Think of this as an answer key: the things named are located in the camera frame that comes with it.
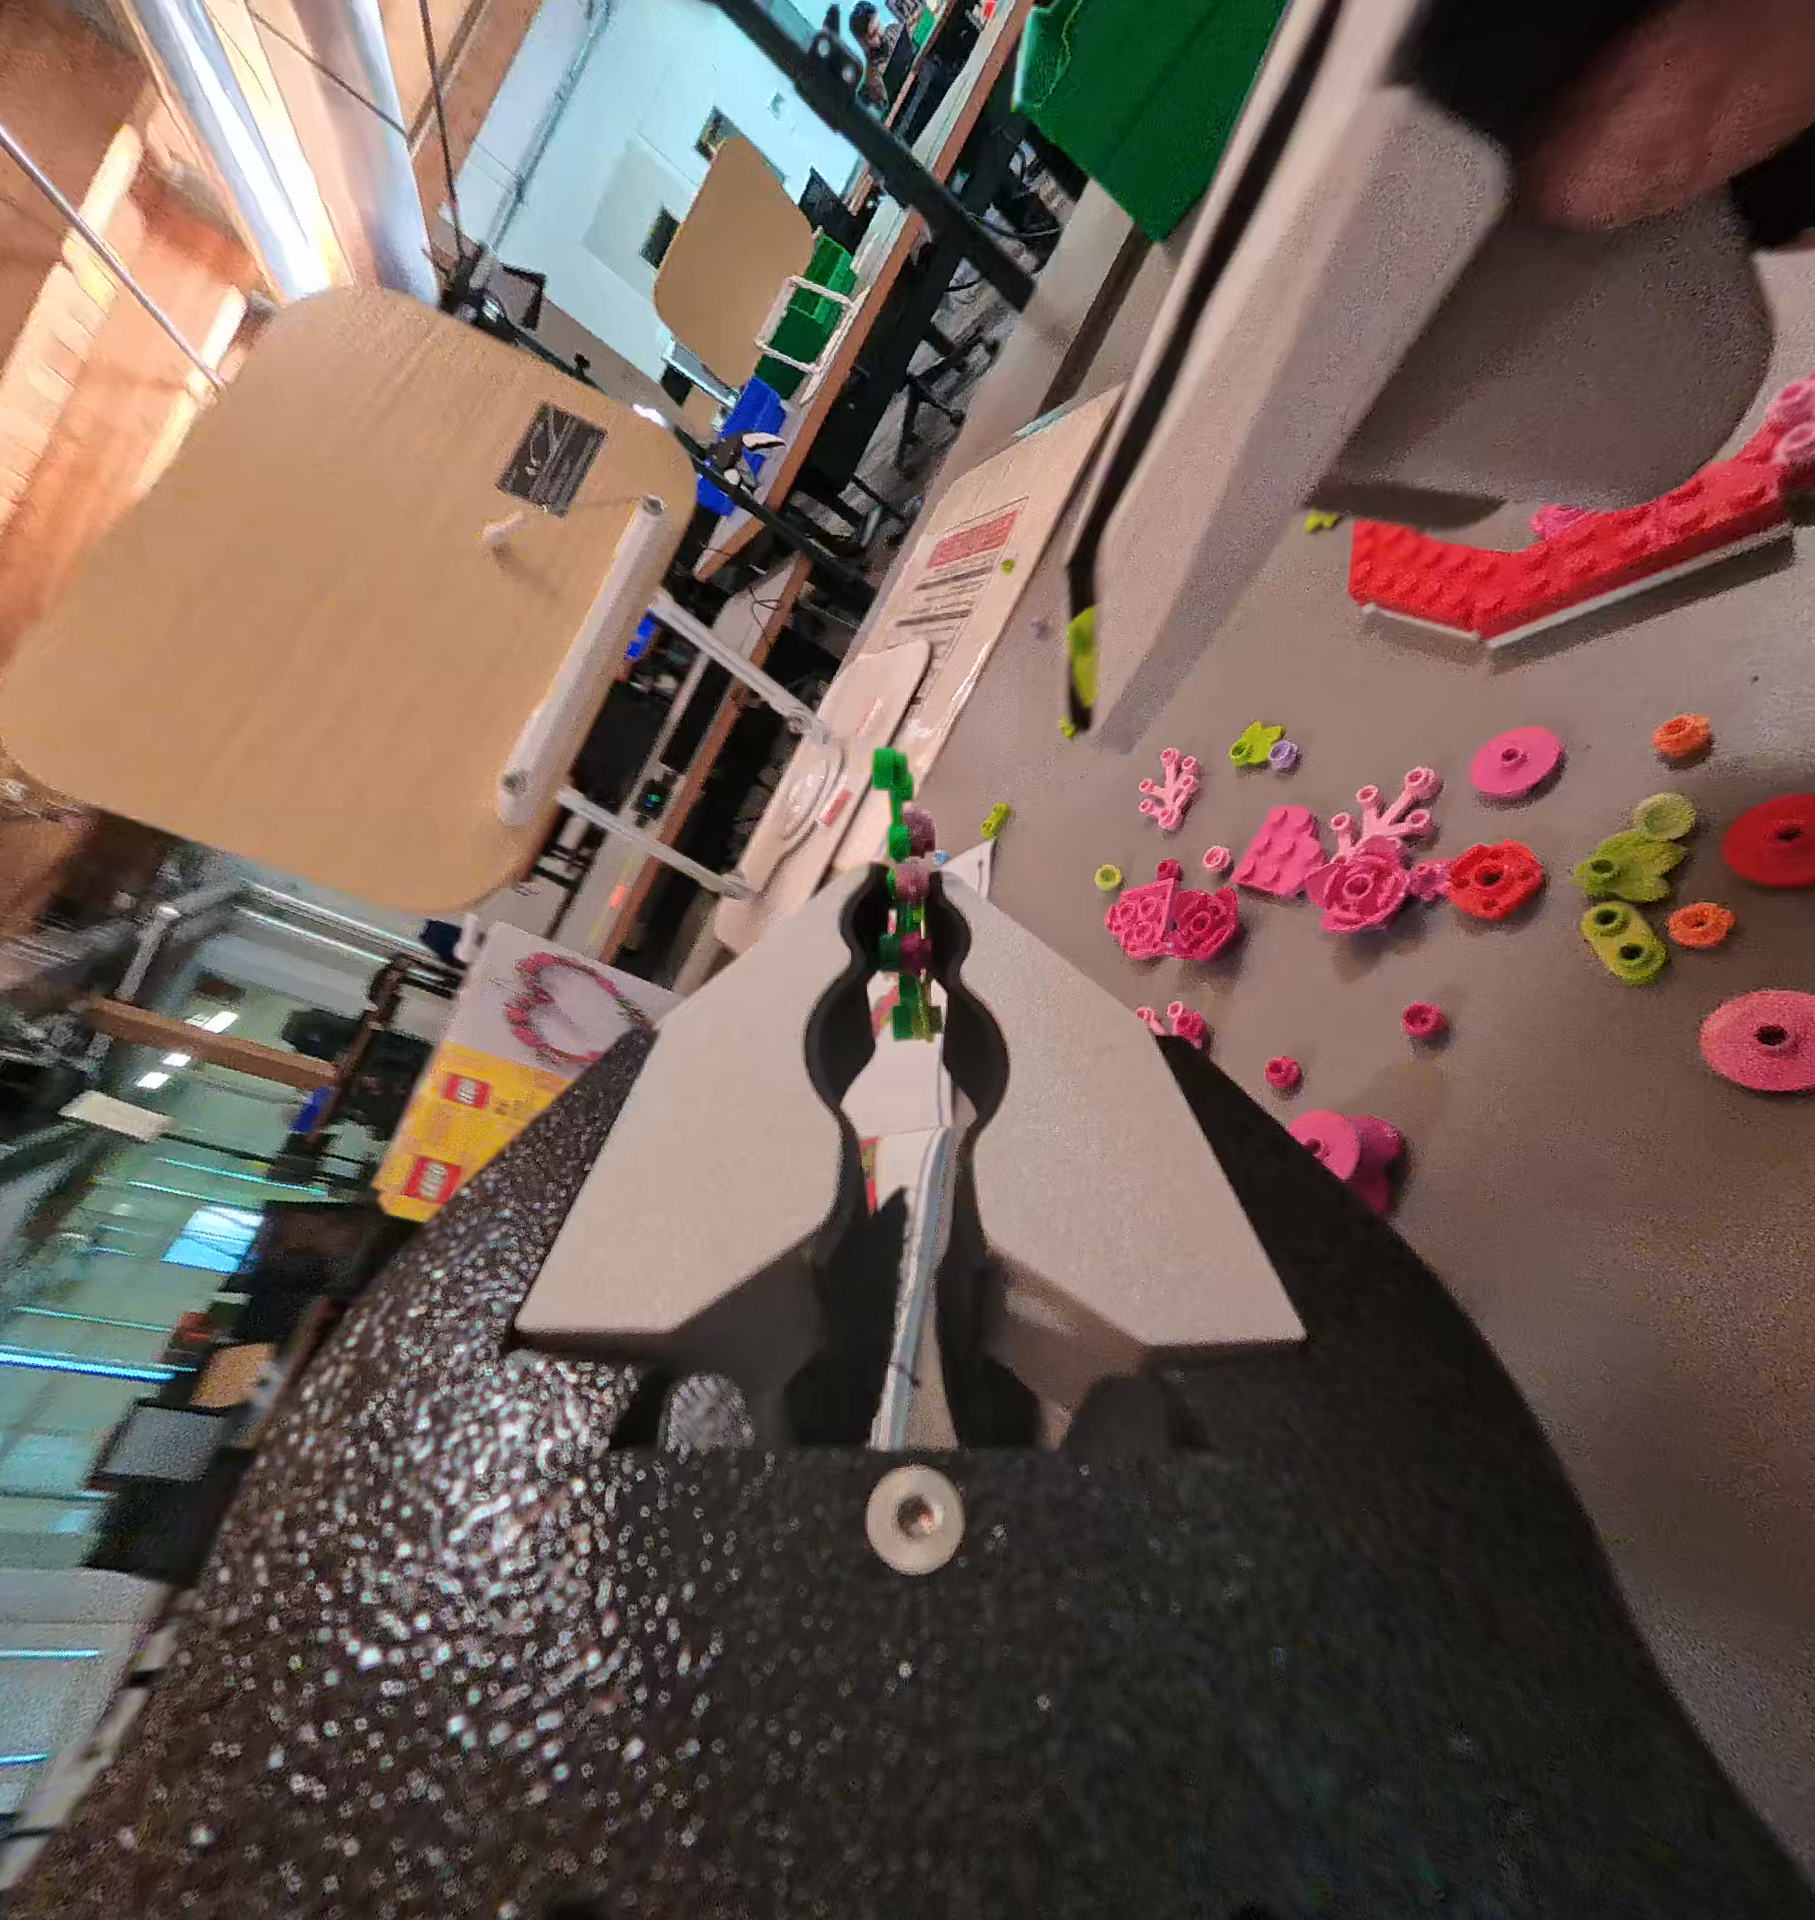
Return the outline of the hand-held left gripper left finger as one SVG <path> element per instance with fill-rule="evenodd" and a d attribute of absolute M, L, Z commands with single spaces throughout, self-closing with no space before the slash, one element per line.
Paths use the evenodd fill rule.
<path fill-rule="evenodd" d="M 884 869 L 834 879 L 661 1022 L 513 1332 L 737 1388 L 767 1438 L 861 1445 L 893 1345 L 845 1102 L 874 1055 Z"/>

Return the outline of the red heart brick frame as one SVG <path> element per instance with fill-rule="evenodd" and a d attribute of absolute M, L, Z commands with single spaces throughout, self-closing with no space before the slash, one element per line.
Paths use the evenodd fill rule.
<path fill-rule="evenodd" d="M 1346 591 L 1376 618 L 1504 649 L 1791 536 L 1815 506 L 1815 358 L 1727 457 L 1649 503 L 1540 508 L 1525 548 L 1353 526 Z"/>

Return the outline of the green vine brick stem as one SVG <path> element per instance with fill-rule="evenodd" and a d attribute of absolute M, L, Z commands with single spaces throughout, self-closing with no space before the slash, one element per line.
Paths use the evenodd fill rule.
<path fill-rule="evenodd" d="M 943 1015 L 930 980 L 934 941 L 928 933 L 928 899 L 937 873 L 938 831 L 917 803 L 906 753 L 877 750 L 872 755 L 872 788 L 888 806 L 886 883 L 888 908 L 877 937 L 877 967 L 895 980 L 891 1033 L 896 1044 L 930 1044 L 940 1037 Z"/>

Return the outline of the red round disc brick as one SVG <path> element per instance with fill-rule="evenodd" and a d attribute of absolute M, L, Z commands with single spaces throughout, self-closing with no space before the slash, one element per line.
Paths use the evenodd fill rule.
<path fill-rule="evenodd" d="M 1752 806 L 1720 838 L 1729 873 L 1771 891 L 1815 888 L 1815 793 Z"/>

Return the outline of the yellow toy set box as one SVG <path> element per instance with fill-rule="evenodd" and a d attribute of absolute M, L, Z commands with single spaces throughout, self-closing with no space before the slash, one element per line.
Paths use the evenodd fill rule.
<path fill-rule="evenodd" d="M 379 1210 L 408 1225 L 434 1218 L 586 1069 L 655 1033 L 677 1003 L 551 939 L 486 925 L 374 1176 Z"/>

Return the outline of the open instruction booklet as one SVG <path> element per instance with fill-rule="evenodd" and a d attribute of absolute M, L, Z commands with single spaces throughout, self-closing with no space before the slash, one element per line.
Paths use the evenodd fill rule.
<path fill-rule="evenodd" d="M 899 980 L 868 984 L 874 1052 L 847 1093 L 874 1213 L 895 1210 L 895 1319 L 888 1370 L 872 1422 L 884 1451 L 951 1443 L 937 1332 L 938 1268 L 946 1253 L 957 1156 L 972 1118 L 943 1062 L 940 1040 L 895 1037 Z"/>

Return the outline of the magenta rose with disc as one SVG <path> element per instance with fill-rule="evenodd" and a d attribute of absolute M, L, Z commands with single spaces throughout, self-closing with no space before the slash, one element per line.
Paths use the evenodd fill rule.
<path fill-rule="evenodd" d="M 1393 1212 L 1403 1159 L 1403 1135 L 1394 1126 L 1380 1118 L 1310 1112 L 1295 1118 L 1286 1133 L 1374 1213 Z"/>

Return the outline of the pink heart brick plate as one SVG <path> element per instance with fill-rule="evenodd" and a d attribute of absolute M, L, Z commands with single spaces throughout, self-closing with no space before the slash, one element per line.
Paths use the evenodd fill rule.
<path fill-rule="evenodd" d="M 1147 964 L 1172 956 L 1184 891 L 1184 870 L 1169 860 L 1154 880 L 1115 895 L 1103 928 L 1128 962 Z"/>
<path fill-rule="evenodd" d="M 1283 803 L 1255 831 L 1231 885 L 1272 899 L 1296 899 L 1328 864 L 1317 817 L 1305 806 Z"/>

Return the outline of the clear bag with printed sheet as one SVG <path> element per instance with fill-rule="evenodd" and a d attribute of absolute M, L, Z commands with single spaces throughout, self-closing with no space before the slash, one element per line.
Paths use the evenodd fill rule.
<path fill-rule="evenodd" d="M 861 660 L 919 662 L 893 746 L 915 779 L 940 755 L 1095 458 L 1122 391 L 1060 406 L 961 474 L 919 526 Z"/>

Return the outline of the bright pink rose brick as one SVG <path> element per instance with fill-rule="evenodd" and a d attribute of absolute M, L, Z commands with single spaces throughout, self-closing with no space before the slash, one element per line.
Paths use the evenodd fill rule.
<path fill-rule="evenodd" d="M 1412 897 L 1412 879 L 1401 844 L 1372 838 L 1317 869 L 1305 897 L 1320 911 L 1321 931 L 1353 937 L 1390 925 Z"/>

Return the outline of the wooden office desk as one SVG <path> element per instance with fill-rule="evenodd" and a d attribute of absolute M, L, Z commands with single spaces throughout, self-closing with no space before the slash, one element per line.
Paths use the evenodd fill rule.
<path fill-rule="evenodd" d="M 850 480 L 934 320 L 946 287 L 937 272 L 969 269 L 1015 313 L 1033 295 L 1033 274 L 985 226 L 1024 136 L 1024 122 L 1009 111 L 1009 88 L 1033 5 L 995 7 L 914 142 L 903 142 L 893 119 L 881 122 L 858 106 L 850 62 L 834 54 L 825 36 L 802 46 L 764 5 L 722 5 L 722 13 L 796 85 L 800 102 L 847 138 L 863 164 L 861 185 L 881 193 L 881 205 L 854 256 L 854 299 L 822 366 L 796 390 L 787 448 L 764 475 L 766 494 L 715 528 L 693 569 L 707 585 L 727 585 L 754 553 L 761 528 L 802 543 L 818 571 L 836 563 L 788 503 L 804 480 Z"/>

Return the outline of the pink round disc brick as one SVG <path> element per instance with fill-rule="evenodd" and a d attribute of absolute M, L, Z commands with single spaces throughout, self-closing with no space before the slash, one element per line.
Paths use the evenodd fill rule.
<path fill-rule="evenodd" d="M 1815 997 L 1733 997 L 1699 1023 L 1698 1050 L 1714 1075 L 1746 1093 L 1815 1093 Z"/>
<path fill-rule="evenodd" d="M 1515 726 L 1487 739 L 1470 759 L 1472 792 L 1494 803 L 1513 803 L 1557 774 L 1566 748 L 1542 726 Z"/>

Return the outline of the scattered small loose bricks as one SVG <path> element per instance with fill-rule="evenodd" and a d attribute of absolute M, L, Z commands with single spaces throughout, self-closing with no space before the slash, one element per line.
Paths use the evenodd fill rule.
<path fill-rule="evenodd" d="M 1698 806 L 1643 799 L 1712 751 L 1714 719 L 1750 689 L 1735 643 L 1738 597 L 1791 556 L 1791 536 L 1649 594 L 1487 649 L 1350 604 L 1353 526 L 1282 540 L 1246 612 L 1210 637 L 1177 692 L 1131 748 L 1095 748 L 1048 729 L 1058 690 L 1064 589 L 1035 591 L 1037 637 L 986 670 L 943 781 L 953 799 L 1009 803 L 1012 852 L 998 902 L 1083 964 L 1098 987 L 1210 1027 L 1197 1052 L 1264 1099 L 1341 1106 L 1362 1057 L 1426 1059 L 1454 1040 L 1518 1037 L 1500 1004 L 1470 1010 L 1467 975 L 1494 991 L 1540 997 L 1519 978 L 1529 939 L 1553 935 L 1578 981 L 1651 987 L 1670 935 L 1724 943 L 1733 913 L 1678 905 L 1676 876 Z M 1478 798 L 1470 759 L 1492 734 L 1542 726 L 1564 740 L 1553 779 L 1513 803 Z M 1139 782 L 1165 750 L 1195 755 L 1200 793 L 1165 836 L 1139 815 Z M 1394 793 L 1408 770 L 1445 781 L 1434 836 L 1405 850 L 1412 897 L 1372 933 L 1330 935 L 1307 902 L 1239 891 L 1239 933 L 1210 964 L 1128 962 L 1103 928 L 1115 895 L 1177 862 L 1186 890 L 1231 883 L 1255 831 L 1283 803 L 1308 807 L 1331 857 L 1331 819 L 1359 788 Z M 1481 844 L 1518 841 L 1542 862 L 1542 891 L 1511 919 L 1478 925 L 1447 905 L 1447 867 Z"/>

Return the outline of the beige panel on white stand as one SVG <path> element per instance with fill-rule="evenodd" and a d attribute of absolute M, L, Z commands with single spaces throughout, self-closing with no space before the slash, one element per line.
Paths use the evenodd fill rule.
<path fill-rule="evenodd" d="M 266 325 L 224 395 L 0 681 L 57 793 L 411 920 L 527 876 L 555 815 L 713 894 L 568 779 L 655 618 L 858 781 L 854 734 L 666 594 L 697 504 L 634 405 L 409 297 L 342 287 Z"/>

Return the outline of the silver air duct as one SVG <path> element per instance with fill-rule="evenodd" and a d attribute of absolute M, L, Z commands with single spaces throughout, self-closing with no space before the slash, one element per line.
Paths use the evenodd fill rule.
<path fill-rule="evenodd" d="M 203 196 L 279 304 L 436 299 L 385 21 L 370 3 L 112 3 Z"/>

